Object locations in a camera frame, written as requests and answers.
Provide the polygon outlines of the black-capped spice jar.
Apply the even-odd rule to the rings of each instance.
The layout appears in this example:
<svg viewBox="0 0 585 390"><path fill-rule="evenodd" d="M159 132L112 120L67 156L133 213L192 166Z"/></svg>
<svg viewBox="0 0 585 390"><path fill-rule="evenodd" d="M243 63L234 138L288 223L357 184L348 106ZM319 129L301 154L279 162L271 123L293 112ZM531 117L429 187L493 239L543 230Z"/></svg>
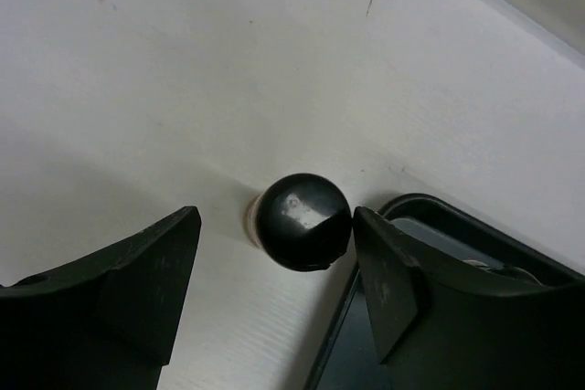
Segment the black-capped spice jar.
<svg viewBox="0 0 585 390"><path fill-rule="evenodd" d="M475 267L483 272L489 273L490 275L496 276L501 279L508 279L510 281L522 282L530 285L541 285L542 282L533 274L526 269L522 269L512 265L500 265L492 266L478 259L464 259L464 263L469 266Z"/></svg>
<svg viewBox="0 0 585 390"><path fill-rule="evenodd" d="M352 211L341 189L317 174L290 174L252 200L243 214L250 243L282 267L328 269L347 251Z"/></svg>

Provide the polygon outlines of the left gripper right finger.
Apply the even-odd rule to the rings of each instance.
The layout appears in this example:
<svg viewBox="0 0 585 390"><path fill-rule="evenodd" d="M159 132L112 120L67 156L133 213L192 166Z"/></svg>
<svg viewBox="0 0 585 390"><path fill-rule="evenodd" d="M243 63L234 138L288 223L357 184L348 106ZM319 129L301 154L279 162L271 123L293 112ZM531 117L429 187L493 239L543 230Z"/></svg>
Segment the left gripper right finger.
<svg viewBox="0 0 585 390"><path fill-rule="evenodd" d="M526 247L487 252L526 279L479 268L354 213L379 361L394 389L581 389L584 278Z"/></svg>

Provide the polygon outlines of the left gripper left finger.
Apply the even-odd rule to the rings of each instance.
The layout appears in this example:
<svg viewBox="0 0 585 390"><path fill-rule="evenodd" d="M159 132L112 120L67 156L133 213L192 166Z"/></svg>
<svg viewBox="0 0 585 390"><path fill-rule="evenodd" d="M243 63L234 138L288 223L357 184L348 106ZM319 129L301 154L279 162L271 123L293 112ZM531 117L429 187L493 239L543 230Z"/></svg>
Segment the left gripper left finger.
<svg viewBox="0 0 585 390"><path fill-rule="evenodd" d="M137 234L1 289L4 389L155 389L169 364L201 218Z"/></svg>

